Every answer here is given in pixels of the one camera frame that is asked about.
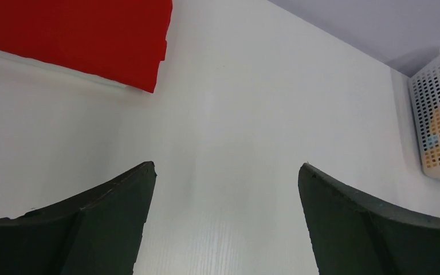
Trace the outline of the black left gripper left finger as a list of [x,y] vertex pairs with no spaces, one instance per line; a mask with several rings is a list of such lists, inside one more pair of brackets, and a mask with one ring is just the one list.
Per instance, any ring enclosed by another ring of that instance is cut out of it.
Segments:
[[0,218],[0,274],[132,274],[157,174],[144,162],[61,202]]

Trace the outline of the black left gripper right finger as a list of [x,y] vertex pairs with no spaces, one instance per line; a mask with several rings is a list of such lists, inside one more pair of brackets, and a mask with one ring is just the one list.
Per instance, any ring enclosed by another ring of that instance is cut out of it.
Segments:
[[298,190],[320,274],[440,274],[440,218],[381,200],[308,163]]

